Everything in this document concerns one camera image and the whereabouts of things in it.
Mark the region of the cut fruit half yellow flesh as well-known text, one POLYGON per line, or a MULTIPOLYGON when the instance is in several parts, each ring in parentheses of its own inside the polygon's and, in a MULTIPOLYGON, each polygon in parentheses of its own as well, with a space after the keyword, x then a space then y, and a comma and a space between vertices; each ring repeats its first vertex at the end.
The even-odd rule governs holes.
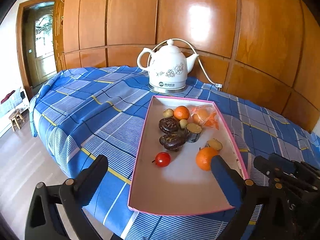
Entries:
POLYGON ((223 144, 219 142, 217 139, 212 138, 206 142, 206 147, 211 147, 217 152, 220 152, 223 149, 223 144))

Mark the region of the large orange mandarin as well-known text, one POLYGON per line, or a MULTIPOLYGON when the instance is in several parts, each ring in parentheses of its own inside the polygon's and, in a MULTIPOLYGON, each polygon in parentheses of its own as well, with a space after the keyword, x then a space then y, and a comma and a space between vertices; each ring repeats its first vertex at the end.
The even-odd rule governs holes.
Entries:
POLYGON ((196 155, 196 164, 203 171, 210 171, 211 161, 219 152, 212 147, 204 147, 196 155))

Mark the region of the orange plastic bag with fruit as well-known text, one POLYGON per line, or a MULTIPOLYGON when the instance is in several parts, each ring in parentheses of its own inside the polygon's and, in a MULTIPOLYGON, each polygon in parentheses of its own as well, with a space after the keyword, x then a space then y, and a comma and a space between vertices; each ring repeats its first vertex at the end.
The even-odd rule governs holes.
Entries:
POLYGON ((212 105, 196 106, 191 109, 191 118, 193 123, 199 126, 211 127, 219 129, 219 123, 217 120, 217 111, 212 105))

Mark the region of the wrinkled brown passion fruit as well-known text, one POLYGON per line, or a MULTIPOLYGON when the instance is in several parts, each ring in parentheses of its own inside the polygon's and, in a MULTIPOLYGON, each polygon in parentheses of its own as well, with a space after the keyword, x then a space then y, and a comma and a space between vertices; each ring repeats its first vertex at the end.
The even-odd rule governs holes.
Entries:
POLYGON ((185 136, 179 132, 172 132, 160 137, 159 143, 169 151, 177 152, 185 143, 185 136))

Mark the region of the small orange mandarin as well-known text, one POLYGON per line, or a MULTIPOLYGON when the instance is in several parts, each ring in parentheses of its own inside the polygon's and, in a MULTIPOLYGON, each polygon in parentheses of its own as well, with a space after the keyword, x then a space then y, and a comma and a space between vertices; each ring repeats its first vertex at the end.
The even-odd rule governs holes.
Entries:
POLYGON ((182 120, 182 119, 188 120, 189 116, 190 116, 189 109, 187 109, 187 107, 185 106, 178 106, 174 109, 174 117, 177 120, 182 120))

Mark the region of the red cherry tomato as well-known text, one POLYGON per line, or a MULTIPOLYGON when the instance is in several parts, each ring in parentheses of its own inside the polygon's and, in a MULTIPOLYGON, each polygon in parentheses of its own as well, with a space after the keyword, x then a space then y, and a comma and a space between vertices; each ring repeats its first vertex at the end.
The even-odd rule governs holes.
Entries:
POLYGON ((152 161, 158 167, 167 167, 171 162, 171 156, 167 152, 159 152, 152 161))

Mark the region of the dark brown passion fruit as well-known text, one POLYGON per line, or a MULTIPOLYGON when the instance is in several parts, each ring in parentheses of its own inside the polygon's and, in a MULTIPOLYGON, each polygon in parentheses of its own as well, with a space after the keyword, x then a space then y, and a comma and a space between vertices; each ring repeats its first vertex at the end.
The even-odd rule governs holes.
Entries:
POLYGON ((177 132, 180 129, 179 122, 172 117, 161 119, 158 126, 159 129, 166 134, 177 132))

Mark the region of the small yellow-green longan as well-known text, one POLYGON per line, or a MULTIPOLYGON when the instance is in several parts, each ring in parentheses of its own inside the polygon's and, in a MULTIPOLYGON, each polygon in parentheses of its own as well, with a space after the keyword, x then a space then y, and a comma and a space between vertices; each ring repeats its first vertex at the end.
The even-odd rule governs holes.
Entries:
POLYGON ((174 111, 172 109, 168 108, 163 112, 163 116, 165 118, 172 118, 174 116, 174 111))

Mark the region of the pink shallow cardboard tray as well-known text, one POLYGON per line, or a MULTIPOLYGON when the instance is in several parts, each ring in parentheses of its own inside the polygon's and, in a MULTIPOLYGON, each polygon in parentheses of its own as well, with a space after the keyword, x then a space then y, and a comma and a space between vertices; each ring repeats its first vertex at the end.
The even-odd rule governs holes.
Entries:
POLYGON ((242 156, 229 127, 217 105, 211 101, 153 96, 146 114, 129 191, 128 208, 160 216, 193 216, 232 209, 212 172, 201 170, 196 154, 210 139, 217 139, 223 148, 219 155, 243 179, 248 178, 242 156), (212 107, 219 127, 204 127, 197 142, 186 142, 178 152, 172 152, 167 167, 158 167, 156 154, 165 149, 159 143, 163 134, 159 120, 163 111, 178 106, 193 109, 212 107))

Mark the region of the small wooden stool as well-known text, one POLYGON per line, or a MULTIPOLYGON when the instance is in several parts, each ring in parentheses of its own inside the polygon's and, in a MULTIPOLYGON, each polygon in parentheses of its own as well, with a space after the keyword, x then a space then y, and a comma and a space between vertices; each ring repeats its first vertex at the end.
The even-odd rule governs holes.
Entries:
POLYGON ((15 128, 21 129, 21 125, 25 122, 24 117, 22 116, 19 109, 14 110, 10 116, 9 120, 11 122, 12 130, 15 131, 15 128))

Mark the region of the blue plaid tablecloth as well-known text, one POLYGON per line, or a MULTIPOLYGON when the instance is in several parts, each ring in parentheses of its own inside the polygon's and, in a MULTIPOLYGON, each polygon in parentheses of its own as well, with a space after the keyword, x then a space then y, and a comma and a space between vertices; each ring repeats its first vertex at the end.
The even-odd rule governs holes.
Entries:
MULTIPOLYGON (((232 211, 201 216, 161 217, 127 207, 130 179, 144 119, 154 92, 139 68, 77 68, 49 80, 31 100, 30 127, 69 177, 105 155, 111 168, 87 211, 125 239, 215 239, 232 211)), ((194 77, 182 97, 215 102, 245 163, 277 153, 319 167, 319 137, 283 116, 219 92, 194 77)))

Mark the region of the white ceramic electric kettle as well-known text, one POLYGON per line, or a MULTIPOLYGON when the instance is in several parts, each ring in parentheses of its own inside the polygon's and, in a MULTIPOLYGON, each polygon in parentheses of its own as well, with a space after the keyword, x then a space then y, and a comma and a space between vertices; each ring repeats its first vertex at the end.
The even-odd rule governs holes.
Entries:
POLYGON ((143 48, 137 57, 137 66, 149 75, 149 88, 159 93, 179 93, 186 87, 188 74, 199 55, 189 57, 174 45, 174 39, 164 41, 158 51, 143 48))

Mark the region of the wooden glass door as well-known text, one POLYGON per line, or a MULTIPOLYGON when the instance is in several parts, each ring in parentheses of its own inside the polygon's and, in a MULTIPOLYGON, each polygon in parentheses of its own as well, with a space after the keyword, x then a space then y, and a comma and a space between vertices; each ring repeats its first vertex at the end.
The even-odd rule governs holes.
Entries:
POLYGON ((55 33, 58 0, 28 0, 18 6, 16 43, 22 86, 29 98, 59 72, 55 33))

